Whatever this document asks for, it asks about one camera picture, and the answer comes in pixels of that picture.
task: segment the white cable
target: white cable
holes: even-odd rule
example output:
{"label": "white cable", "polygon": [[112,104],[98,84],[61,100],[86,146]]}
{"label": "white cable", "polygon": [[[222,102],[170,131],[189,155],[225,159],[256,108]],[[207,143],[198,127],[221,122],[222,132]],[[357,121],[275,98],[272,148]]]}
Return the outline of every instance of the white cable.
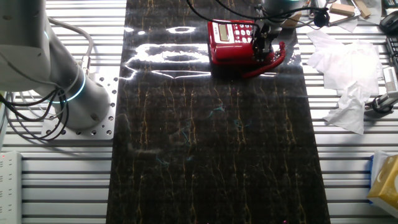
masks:
{"label": "white cable", "polygon": [[[32,97],[32,99],[34,100],[34,97],[32,96],[32,94],[31,94],[29,91],[28,91],[28,93],[29,93],[29,95]],[[23,101],[24,103],[27,103],[27,102],[26,102],[26,99],[25,99],[25,97],[24,97],[24,94],[23,94],[22,92],[19,92],[19,95],[21,96],[22,101]],[[65,110],[65,108],[66,108],[66,106],[64,106],[63,109],[62,109],[60,112],[58,112],[57,114],[50,114],[50,113],[49,113],[49,115],[50,115],[50,116],[54,116],[54,117],[58,117],[58,115],[61,115],[61,114],[63,113],[63,111]],[[38,115],[35,111],[32,110],[32,108],[30,108],[30,106],[27,106],[27,109],[28,109],[30,112],[32,112],[32,114],[36,115],[38,118],[41,117],[41,116],[43,116],[43,115]]]}
{"label": "white cable", "polygon": [[75,31],[78,34],[81,34],[84,37],[86,37],[86,39],[88,40],[88,49],[87,49],[85,56],[90,56],[91,51],[93,50],[93,47],[94,47],[94,40],[93,40],[93,38],[91,38],[91,35],[89,35],[86,31],[82,30],[81,28],[79,28],[77,26],[73,26],[73,25],[67,24],[65,22],[55,20],[51,17],[49,17],[49,22],[51,22],[52,24],[58,25],[58,26],[62,26],[63,28]]}

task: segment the black marble surface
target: black marble surface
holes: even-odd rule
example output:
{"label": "black marble surface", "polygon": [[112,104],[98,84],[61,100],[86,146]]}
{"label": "black marble surface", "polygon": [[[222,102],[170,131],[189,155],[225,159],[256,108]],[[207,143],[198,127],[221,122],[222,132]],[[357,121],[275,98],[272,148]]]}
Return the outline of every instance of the black marble surface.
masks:
{"label": "black marble surface", "polygon": [[330,223],[292,30],[283,65],[226,81],[184,0],[130,0],[126,27],[107,223]]}

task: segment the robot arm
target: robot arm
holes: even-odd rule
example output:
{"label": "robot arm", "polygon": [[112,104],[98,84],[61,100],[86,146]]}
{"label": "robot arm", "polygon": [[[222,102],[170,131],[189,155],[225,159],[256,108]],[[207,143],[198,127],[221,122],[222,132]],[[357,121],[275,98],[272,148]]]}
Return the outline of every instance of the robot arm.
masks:
{"label": "robot arm", "polygon": [[[0,90],[34,90],[45,97],[61,88],[71,114],[68,128],[100,123],[110,107],[108,93],[83,71],[89,60],[82,68],[54,34],[45,0],[0,1],[0,15]],[[59,102],[53,106],[61,111]]]}

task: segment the metal mounting plate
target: metal mounting plate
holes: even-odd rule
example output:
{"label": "metal mounting plate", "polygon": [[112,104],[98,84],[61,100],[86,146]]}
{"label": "metal mounting plate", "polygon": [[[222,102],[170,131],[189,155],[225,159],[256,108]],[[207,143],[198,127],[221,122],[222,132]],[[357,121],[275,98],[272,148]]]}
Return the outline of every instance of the metal mounting plate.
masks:
{"label": "metal mounting plate", "polygon": [[[114,132],[114,118],[116,114],[116,101],[118,98],[117,90],[119,83],[119,74],[106,74],[102,75],[100,73],[90,74],[90,78],[103,85],[109,94],[111,99],[111,104],[109,106],[109,111],[104,120],[90,129],[84,130],[72,130],[65,128],[64,134],[59,135],[57,140],[108,140],[113,138]],[[45,120],[43,122],[42,136],[46,134],[48,130],[52,130],[58,123],[58,119]],[[54,137],[59,131],[60,127],[49,136],[49,138]]]}

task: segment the wooden block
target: wooden block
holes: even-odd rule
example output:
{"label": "wooden block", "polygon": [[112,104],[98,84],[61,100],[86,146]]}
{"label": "wooden block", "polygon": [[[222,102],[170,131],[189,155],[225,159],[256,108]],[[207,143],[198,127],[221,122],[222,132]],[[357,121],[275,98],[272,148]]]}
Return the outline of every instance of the wooden block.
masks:
{"label": "wooden block", "polygon": [[361,11],[361,16],[363,18],[368,18],[372,13],[368,9],[368,7],[365,5],[365,3],[362,0],[354,0],[355,4],[359,7],[359,10]]}
{"label": "wooden block", "polygon": [[287,19],[282,25],[284,27],[295,27],[297,26],[297,21],[299,21],[301,18],[301,12],[296,13],[294,16],[291,17],[291,19]]}
{"label": "wooden block", "polygon": [[355,7],[344,4],[333,3],[331,5],[330,12],[342,16],[353,16],[355,14]]}

